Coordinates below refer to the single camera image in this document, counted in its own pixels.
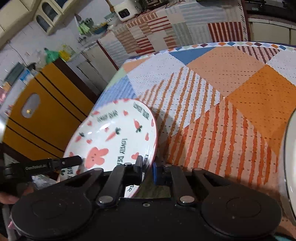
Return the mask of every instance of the wall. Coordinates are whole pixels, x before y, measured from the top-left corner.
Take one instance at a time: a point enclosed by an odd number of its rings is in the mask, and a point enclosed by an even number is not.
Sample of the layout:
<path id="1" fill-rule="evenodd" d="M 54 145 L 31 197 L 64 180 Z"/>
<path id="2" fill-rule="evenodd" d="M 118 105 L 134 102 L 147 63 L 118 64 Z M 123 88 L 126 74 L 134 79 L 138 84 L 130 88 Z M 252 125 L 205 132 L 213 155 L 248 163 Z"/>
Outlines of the wall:
<path id="1" fill-rule="evenodd" d="M 121 2 L 123 0 L 111 0 L 113 5 Z M 104 16 L 110 13 L 109 6 L 104 0 L 88 1 L 86 6 L 81 5 L 78 9 L 81 9 L 78 14 L 82 19 L 92 18 L 95 24 L 103 22 Z M 17 62 L 22 63 L 22 59 L 12 48 L 19 52 L 26 64 L 36 62 L 37 52 L 43 51 L 45 47 L 50 50 L 58 50 L 62 44 L 67 44 L 77 51 L 81 44 L 77 42 L 79 33 L 73 18 L 74 16 L 70 16 L 61 25 L 61 28 L 51 36 L 46 36 L 41 27 L 34 21 L 24 27 L 11 39 L 10 46 L 6 45 L 0 51 L 0 80 L 4 80 L 7 73 Z"/>

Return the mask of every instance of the table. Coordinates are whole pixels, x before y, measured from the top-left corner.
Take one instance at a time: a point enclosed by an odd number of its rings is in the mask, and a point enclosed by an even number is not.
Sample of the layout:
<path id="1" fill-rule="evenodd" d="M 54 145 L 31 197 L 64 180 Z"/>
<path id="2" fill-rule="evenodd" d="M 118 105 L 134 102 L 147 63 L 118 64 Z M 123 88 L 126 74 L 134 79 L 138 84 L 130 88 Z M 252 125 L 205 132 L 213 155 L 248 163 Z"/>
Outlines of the table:
<path id="1" fill-rule="evenodd" d="M 136 98 L 155 114 L 157 155 L 279 200 L 281 139 L 296 106 L 296 48 L 258 42 L 177 47 L 127 60 L 94 109 Z M 168 195 L 148 177 L 141 197 Z M 296 236 L 283 217 L 280 230 Z"/>
<path id="2" fill-rule="evenodd" d="M 241 0 L 197 3 L 173 0 L 120 23 L 98 42 L 115 66 L 140 56 L 185 45 L 247 41 L 248 22 Z"/>

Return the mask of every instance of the green plastic bag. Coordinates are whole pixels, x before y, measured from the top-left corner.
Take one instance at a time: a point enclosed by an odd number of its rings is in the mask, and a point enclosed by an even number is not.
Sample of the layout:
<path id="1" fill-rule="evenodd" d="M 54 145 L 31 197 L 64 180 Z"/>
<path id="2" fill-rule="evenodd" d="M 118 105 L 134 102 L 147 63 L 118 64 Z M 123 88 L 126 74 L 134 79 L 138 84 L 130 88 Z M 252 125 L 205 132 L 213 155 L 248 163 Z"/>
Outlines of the green plastic bag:
<path id="1" fill-rule="evenodd" d="M 53 61 L 56 61 L 59 58 L 59 52 L 57 51 L 51 51 L 48 50 L 47 48 L 44 48 L 44 51 L 46 52 L 46 63 L 50 64 Z"/>

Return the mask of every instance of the plate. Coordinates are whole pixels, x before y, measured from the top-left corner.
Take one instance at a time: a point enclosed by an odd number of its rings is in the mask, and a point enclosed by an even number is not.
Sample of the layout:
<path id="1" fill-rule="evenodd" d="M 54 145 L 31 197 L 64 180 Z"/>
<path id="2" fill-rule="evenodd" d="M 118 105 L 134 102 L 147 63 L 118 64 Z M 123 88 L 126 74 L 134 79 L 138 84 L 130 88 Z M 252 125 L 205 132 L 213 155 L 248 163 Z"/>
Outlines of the plate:
<path id="1" fill-rule="evenodd" d="M 279 192 L 283 209 L 296 225 L 296 111 L 292 113 L 281 143 L 279 155 Z"/>
<path id="2" fill-rule="evenodd" d="M 83 164 L 63 169 L 60 180 L 100 167 L 105 172 L 143 156 L 153 163 L 157 147 L 157 126 L 151 110 L 134 99 L 113 101 L 90 115 L 72 136 L 64 157 L 79 155 Z M 125 197 L 132 197 L 138 186 L 126 187 Z"/>

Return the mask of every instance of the metal bolt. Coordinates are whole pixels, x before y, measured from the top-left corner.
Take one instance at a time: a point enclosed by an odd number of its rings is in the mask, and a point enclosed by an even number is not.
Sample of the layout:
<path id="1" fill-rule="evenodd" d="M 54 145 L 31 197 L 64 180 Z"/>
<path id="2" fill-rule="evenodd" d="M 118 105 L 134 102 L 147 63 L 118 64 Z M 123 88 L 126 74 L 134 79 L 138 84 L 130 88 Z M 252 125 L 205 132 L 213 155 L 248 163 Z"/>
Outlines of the metal bolt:
<path id="1" fill-rule="evenodd" d="M 99 197 L 99 203 L 101 204 L 107 204 L 113 201 L 113 197 L 111 196 L 101 196 Z"/>
<path id="2" fill-rule="evenodd" d="M 180 197 L 180 201 L 182 202 L 182 203 L 191 203 L 191 202 L 194 202 L 194 197 L 192 197 L 192 196 L 182 196 L 182 197 Z"/>

